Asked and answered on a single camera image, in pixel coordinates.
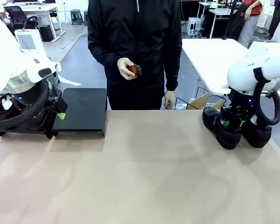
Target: wooden brush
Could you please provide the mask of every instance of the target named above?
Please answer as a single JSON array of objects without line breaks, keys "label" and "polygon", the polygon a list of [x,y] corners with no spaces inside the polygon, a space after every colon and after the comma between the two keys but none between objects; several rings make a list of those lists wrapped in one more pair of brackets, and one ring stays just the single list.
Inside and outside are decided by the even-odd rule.
[{"label": "wooden brush", "polygon": [[135,77],[142,76],[142,70],[139,65],[137,64],[134,64],[133,66],[128,65],[126,68],[132,73],[134,73]]}]

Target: white drawstring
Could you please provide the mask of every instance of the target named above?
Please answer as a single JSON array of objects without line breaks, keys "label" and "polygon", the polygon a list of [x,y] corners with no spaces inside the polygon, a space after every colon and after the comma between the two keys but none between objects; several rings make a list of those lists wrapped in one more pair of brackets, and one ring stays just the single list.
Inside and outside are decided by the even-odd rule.
[{"label": "white drawstring", "polygon": [[138,12],[139,12],[139,1],[137,0],[137,9],[138,9]]}]

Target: brown table surface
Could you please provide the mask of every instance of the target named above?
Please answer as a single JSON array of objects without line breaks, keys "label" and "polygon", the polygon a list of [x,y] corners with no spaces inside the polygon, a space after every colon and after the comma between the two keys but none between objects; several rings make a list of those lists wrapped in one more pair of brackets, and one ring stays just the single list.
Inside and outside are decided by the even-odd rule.
[{"label": "brown table surface", "polygon": [[106,137],[0,138],[0,224],[280,224],[280,149],[201,111],[110,111]]}]

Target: vent grille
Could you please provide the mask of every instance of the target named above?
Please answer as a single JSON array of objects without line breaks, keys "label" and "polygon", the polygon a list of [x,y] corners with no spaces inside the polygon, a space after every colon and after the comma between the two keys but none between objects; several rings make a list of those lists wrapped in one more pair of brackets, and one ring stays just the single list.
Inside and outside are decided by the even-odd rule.
[{"label": "vent grille", "polygon": [[22,49],[36,49],[32,35],[19,35],[17,37]]}]

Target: gray stool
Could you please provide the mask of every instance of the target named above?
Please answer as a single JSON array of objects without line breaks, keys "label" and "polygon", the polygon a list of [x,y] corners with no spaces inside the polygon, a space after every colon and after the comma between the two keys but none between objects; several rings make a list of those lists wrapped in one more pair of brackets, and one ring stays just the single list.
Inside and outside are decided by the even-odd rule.
[{"label": "gray stool", "polygon": [[71,16],[71,24],[77,23],[78,25],[82,25],[83,19],[79,9],[73,9],[70,11]]},{"label": "gray stool", "polygon": [[84,26],[88,26],[88,15],[87,15],[87,11],[84,11]]}]

